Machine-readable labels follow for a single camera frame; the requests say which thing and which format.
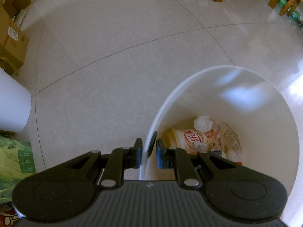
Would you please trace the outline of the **white plastic trash bin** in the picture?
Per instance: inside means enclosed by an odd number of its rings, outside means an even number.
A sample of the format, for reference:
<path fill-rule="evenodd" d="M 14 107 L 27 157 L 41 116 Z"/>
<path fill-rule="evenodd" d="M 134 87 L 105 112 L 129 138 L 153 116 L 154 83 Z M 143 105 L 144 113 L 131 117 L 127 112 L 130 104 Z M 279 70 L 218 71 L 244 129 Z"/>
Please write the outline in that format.
<path fill-rule="evenodd" d="M 152 135 L 187 129 L 199 115 L 229 125 L 239 137 L 244 166 L 276 178 L 292 191 L 299 166 L 299 136 L 281 93 L 258 73 L 216 66 L 181 82 L 159 108 L 143 144 L 141 180 L 169 179 L 147 152 Z"/>

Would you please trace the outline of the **instant noodle cup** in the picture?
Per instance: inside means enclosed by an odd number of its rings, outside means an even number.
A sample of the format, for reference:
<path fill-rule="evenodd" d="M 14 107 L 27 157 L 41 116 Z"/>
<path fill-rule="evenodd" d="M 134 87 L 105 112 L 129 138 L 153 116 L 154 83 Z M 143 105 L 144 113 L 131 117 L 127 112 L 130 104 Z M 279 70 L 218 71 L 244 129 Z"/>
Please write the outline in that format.
<path fill-rule="evenodd" d="M 190 155 L 196 155 L 199 151 L 202 151 L 222 156 L 219 132 L 220 129 L 211 129 L 205 133 L 196 129 L 171 129 L 163 134 L 162 140 L 165 147 L 181 148 Z"/>

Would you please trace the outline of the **white paper ball in bin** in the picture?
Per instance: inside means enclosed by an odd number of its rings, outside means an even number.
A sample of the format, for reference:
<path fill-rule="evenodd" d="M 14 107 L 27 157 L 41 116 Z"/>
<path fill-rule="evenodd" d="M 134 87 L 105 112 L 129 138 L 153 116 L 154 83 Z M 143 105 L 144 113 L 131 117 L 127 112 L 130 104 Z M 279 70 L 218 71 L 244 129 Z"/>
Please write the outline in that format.
<path fill-rule="evenodd" d="M 201 133 L 205 133 L 213 128 L 213 122 L 210 120 L 209 116 L 199 115 L 194 120 L 194 128 Z"/>

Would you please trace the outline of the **clear plastic wrapper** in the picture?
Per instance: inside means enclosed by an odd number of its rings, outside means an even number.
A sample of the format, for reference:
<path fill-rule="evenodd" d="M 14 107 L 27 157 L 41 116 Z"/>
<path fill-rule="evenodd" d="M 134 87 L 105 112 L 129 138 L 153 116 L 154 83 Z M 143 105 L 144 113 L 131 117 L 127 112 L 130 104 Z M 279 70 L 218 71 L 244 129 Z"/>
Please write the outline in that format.
<path fill-rule="evenodd" d="M 226 123 L 214 121 L 213 128 L 217 134 L 217 144 L 222 156 L 230 161 L 242 163 L 242 147 L 237 133 Z"/>

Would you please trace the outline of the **green printed bag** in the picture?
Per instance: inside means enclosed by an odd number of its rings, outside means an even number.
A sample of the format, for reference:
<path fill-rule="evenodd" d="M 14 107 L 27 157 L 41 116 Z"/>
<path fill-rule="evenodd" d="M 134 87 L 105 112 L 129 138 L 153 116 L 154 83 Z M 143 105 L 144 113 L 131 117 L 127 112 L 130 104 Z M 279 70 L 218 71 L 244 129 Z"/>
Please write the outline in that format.
<path fill-rule="evenodd" d="M 31 143 L 1 137 L 1 204 L 11 202 L 14 187 L 36 172 Z"/>

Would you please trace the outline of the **brown cardboard box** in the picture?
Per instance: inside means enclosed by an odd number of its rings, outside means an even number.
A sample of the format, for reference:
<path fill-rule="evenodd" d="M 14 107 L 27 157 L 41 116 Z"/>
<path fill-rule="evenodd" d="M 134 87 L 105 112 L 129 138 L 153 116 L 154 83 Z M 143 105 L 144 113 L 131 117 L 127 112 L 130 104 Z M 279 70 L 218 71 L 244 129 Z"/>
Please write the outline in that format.
<path fill-rule="evenodd" d="M 1 6 L 1 68 L 15 74 L 25 63 L 29 39 Z"/>

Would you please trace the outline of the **green plastic bottles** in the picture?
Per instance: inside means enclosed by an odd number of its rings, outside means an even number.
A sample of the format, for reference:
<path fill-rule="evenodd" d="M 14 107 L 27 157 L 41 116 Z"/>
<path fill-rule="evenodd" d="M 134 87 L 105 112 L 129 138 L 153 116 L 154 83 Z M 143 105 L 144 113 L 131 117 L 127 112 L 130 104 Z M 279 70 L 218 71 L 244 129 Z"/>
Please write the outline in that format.
<path fill-rule="evenodd" d="M 278 5 L 284 9 L 286 4 L 288 3 L 289 0 L 279 0 Z M 302 20 L 301 20 L 301 14 L 295 9 L 291 15 L 290 18 L 295 21 L 298 25 L 302 25 Z"/>

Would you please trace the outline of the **wooden stool leg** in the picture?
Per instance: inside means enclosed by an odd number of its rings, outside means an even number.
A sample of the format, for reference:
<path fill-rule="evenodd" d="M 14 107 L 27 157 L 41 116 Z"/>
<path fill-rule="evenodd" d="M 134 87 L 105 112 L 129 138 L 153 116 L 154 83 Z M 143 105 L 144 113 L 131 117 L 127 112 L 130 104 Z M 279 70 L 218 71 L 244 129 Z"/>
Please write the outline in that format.
<path fill-rule="evenodd" d="M 298 7 L 300 3 L 302 3 L 303 0 L 289 0 L 284 9 L 282 9 L 279 13 L 281 17 L 283 17 L 285 14 L 288 16 L 291 15 L 291 13 Z"/>

